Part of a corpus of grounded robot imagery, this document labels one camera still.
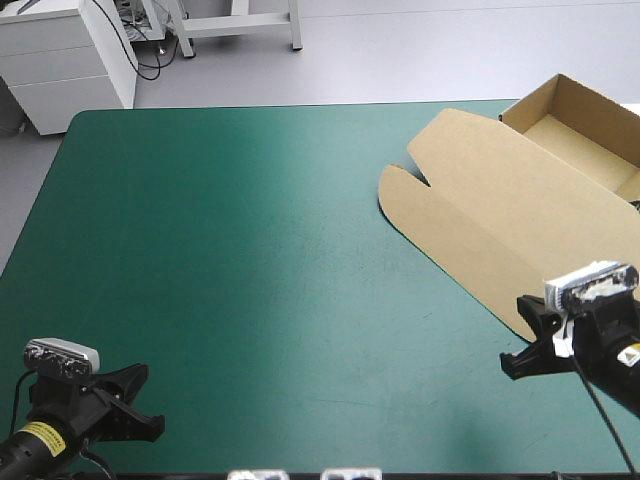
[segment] brown cardboard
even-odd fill
[[[501,120],[625,200],[640,199],[640,117],[564,75]]]
[[[610,150],[615,142],[609,149],[587,142],[547,118],[560,81],[505,112],[505,123],[444,110],[409,144],[431,186],[395,166],[379,185],[394,226],[528,340],[533,333],[516,311],[518,296],[542,296],[544,280],[593,260],[640,265],[640,215],[612,192],[637,189],[640,177]],[[523,133],[533,128],[534,138],[507,122]],[[540,137],[544,145],[535,143]],[[545,148],[554,142],[556,152]],[[569,161],[557,156],[561,150],[591,156]],[[630,150],[617,144],[616,151]]]

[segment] cardboard flap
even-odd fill
[[[524,292],[542,295],[542,284],[535,280],[540,272],[401,167],[384,170],[378,198],[400,233],[516,334],[535,339],[516,311],[516,298]],[[505,271],[516,281],[506,284]]]
[[[445,110],[409,152],[431,187],[389,167],[385,214],[527,339],[516,297],[594,260],[640,265],[635,208],[504,124]]]

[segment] metal frame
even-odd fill
[[[168,0],[173,27],[182,54],[195,56],[192,39],[258,33],[278,28],[291,29],[292,47],[302,50],[298,0],[289,0],[285,13],[249,14],[249,0],[232,0],[231,15],[224,17],[185,18],[181,0]]]
[[[319,480],[318,473],[291,473],[291,480]],[[629,473],[385,473],[382,480],[632,480]],[[104,480],[102,473],[79,473],[73,480]],[[118,480],[227,480],[226,473],[118,474]]]

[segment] yellow label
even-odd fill
[[[47,446],[54,458],[64,452],[64,449],[67,448],[67,444],[64,443],[64,439],[58,431],[46,423],[29,422],[22,427],[20,431],[27,432],[38,437],[42,443]]]

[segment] white cabinet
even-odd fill
[[[137,61],[112,0],[97,0]],[[66,132],[76,113],[133,108],[136,73],[92,0],[27,0],[0,12],[0,76],[40,134]]]

